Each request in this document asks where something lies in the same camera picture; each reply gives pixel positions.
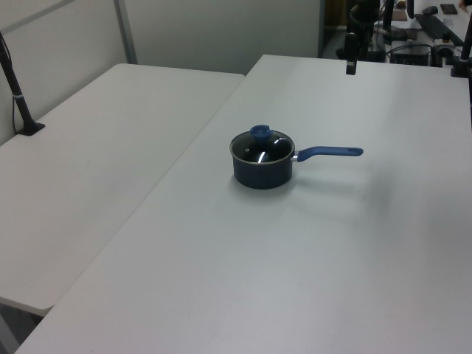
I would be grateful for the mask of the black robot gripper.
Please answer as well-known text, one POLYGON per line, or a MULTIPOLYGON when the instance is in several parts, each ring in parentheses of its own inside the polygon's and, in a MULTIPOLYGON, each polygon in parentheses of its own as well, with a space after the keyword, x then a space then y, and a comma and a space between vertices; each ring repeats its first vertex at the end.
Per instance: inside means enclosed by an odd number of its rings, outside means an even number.
POLYGON ((346 74, 355 75, 357 56, 366 60, 369 53, 369 36, 361 36, 359 45, 357 35, 369 30, 379 19, 381 6, 379 1, 351 1, 348 5, 348 24, 351 33, 345 36, 346 74))

